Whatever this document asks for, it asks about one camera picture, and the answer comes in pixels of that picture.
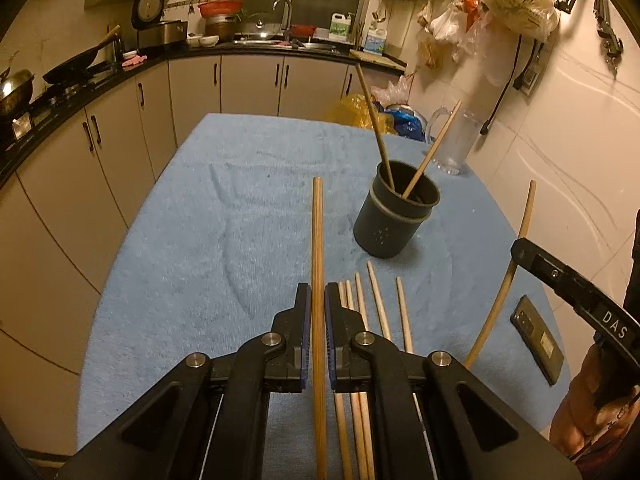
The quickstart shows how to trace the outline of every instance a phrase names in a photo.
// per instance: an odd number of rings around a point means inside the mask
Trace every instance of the human hand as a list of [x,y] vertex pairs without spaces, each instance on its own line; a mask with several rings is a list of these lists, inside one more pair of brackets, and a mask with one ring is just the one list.
[[[571,381],[569,391],[562,400],[551,423],[549,441],[566,456],[580,451],[592,434],[600,431],[632,397],[623,397],[606,404],[601,409],[595,407],[595,393],[602,380],[600,349],[593,345],[582,362],[582,368]],[[624,437],[640,412],[640,401],[636,402],[606,434],[598,440],[604,446],[617,438]]]

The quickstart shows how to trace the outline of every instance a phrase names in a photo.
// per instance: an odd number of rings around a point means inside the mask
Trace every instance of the silver screw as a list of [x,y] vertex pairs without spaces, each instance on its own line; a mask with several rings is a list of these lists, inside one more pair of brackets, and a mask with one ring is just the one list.
[[371,332],[358,332],[356,334],[356,343],[362,346],[369,346],[376,338]]
[[200,352],[194,352],[193,354],[187,355],[185,361],[187,361],[187,366],[189,368],[200,368],[205,361],[207,360],[207,356],[201,354]]
[[261,341],[267,346],[276,346],[282,341],[282,336],[277,332],[267,332],[262,336]]
[[449,366],[451,364],[451,355],[442,350],[438,350],[431,354],[431,360],[436,366]]

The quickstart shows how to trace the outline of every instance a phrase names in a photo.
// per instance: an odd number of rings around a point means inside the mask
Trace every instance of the glass mug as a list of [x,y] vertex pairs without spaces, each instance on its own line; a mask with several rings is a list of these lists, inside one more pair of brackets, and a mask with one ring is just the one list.
[[[435,137],[431,137],[431,125],[443,114],[450,116],[452,110],[442,106],[434,111],[431,119],[429,119],[424,136],[429,145],[435,140]],[[460,173],[460,168],[465,163],[466,156],[471,151],[474,142],[476,142],[481,127],[482,123],[476,120],[471,112],[460,108],[449,126],[447,136],[442,140],[433,156],[436,166],[445,173],[452,175]]]

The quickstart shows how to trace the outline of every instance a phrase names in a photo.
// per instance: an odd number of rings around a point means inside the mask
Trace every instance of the yellow plastic bag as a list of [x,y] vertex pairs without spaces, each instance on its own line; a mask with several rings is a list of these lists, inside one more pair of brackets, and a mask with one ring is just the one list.
[[[348,95],[340,99],[329,110],[326,120],[343,126],[356,126],[357,128],[373,130],[367,101],[364,95],[361,94]],[[376,112],[376,121],[382,133],[396,135],[394,120],[391,115]]]

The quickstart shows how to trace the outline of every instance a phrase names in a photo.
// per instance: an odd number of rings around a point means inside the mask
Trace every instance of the table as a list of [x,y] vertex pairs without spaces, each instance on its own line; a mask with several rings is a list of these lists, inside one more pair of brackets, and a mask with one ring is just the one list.
[[[390,158],[418,166],[424,145],[385,136]],[[266,332],[310,279],[312,177],[324,179],[325,280],[363,278],[380,332],[366,261],[352,228],[377,164],[372,132],[337,124],[209,114],[164,170],[118,254],[82,370],[83,446],[193,351],[219,356]],[[375,260],[394,342],[402,348],[395,277],[402,276],[415,352],[468,353],[497,293],[515,234],[469,170],[429,176],[442,198],[402,253]],[[516,274],[473,372],[538,430],[569,384],[549,387],[509,322],[527,294],[556,340],[540,282]],[[314,478],[312,391],[274,394],[263,478]],[[340,478],[334,404],[327,396],[328,470]]]

